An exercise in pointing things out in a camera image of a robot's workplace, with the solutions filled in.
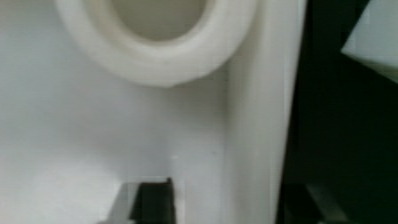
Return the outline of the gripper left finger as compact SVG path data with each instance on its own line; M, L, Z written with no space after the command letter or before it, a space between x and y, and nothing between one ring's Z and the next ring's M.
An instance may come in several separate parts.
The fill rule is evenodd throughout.
M128 219L133 224L176 224L173 179L139 185Z

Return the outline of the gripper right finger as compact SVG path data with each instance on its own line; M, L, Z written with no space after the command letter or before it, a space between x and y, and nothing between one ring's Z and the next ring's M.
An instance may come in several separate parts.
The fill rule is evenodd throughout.
M350 218L324 185L283 186L283 224L348 224Z

